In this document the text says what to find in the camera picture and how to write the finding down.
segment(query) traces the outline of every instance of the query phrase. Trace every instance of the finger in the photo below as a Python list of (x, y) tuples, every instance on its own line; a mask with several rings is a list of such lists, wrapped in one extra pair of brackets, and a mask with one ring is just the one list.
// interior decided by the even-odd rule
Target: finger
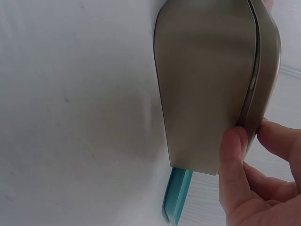
[(276, 206), (278, 204), (281, 204), (282, 202), (279, 202), (277, 200), (267, 200), (266, 203), (272, 207), (272, 206)]
[(252, 198), (243, 168), (247, 133), (242, 127), (227, 130), (220, 147), (220, 201), (226, 215)]
[(289, 150), (298, 136), (298, 130), (281, 126), (267, 120), (262, 121), (257, 137), (271, 153), (288, 161)]
[(274, 0), (264, 0), (264, 2), (265, 2), (265, 4), (266, 4), (267, 8), (268, 8), (269, 10), (272, 10), (273, 5), (274, 5)]
[(263, 121), (257, 137), (269, 152), (290, 163), (298, 192), (301, 193), (301, 130)]
[(286, 182), (277, 178), (269, 178), (257, 169), (244, 162), (244, 169), (250, 188), (264, 200), (286, 202), (297, 196), (294, 182)]

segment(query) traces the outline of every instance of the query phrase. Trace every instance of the brushed metal surface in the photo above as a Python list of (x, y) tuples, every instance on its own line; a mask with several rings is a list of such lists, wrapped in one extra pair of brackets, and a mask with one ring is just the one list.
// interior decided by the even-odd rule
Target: brushed metal surface
[(154, 46), (172, 166), (217, 172), (222, 133), (238, 120), (255, 45), (247, 1), (170, 0), (161, 9)]

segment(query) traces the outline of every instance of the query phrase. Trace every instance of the skin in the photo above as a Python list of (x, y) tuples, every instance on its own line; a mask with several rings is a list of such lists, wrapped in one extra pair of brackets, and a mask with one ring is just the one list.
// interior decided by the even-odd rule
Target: skin
[(263, 121), (257, 137), (269, 152), (289, 162), (295, 182), (266, 177), (244, 163), (246, 131), (227, 130), (220, 148), (219, 177), (227, 226), (300, 226), (301, 130)]

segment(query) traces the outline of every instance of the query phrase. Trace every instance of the white wall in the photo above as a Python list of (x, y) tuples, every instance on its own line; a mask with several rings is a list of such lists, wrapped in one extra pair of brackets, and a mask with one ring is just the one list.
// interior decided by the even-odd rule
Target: white wall
[(0, 225), (165, 225), (164, 0), (0, 0)]
[(272, 14), (280, 31), (282, 63), (301, 71), (301, 1), (275, 0)]

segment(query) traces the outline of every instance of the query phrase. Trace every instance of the curved metal edge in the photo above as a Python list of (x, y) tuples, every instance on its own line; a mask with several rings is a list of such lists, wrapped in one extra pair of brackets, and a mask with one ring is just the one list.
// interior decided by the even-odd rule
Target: curved metal edge
[(281, 60), (281, 42), (278, 28), (262, 0), (251, 0), (260, 32), (260, 63), (252, 100), (244, 127), (249, 143), (260, 127), (274, 89)]

